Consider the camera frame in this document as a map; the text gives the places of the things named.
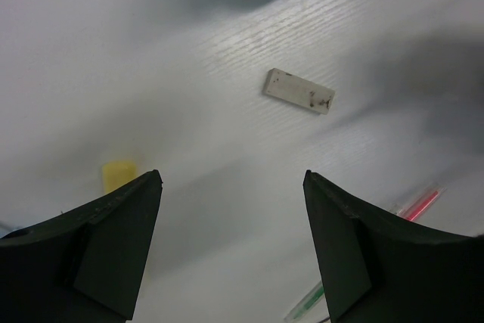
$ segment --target yellow block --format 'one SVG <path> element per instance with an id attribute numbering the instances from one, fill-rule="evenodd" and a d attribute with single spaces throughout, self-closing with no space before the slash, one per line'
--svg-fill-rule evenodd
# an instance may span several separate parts
<path id="1" fill-rule="evenodd" d="M 109 162 L 103 165 L 102 174 L 104 193 L 108 194 L 136 178 L 136 164 L 128 160 Z"/>

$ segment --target white table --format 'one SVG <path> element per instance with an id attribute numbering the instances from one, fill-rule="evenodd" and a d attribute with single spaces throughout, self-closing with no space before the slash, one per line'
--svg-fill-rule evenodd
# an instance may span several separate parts
<path id="1" fill-rule="evenodd" d="M 0 0 L 0 12 L 3 222 L 98 197 L 109 160 L 162 173 L 137 323 L 281 322 L 319 279 L 307 169 L 384 208 L 441 182 L 421 222 L 484 232 L 484 0 Z M 273 67 L 336 89 L 330 113 L 263 96 Z"/>

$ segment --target rectangular block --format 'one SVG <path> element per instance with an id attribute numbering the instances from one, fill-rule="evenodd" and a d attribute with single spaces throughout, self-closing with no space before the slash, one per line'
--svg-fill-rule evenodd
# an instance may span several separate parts
<path id="1" fill-rule="evenodd" d="M 264 93 L 326 115 L 335 92 L 328 87 L 274 68 L 269 71 Z"/>

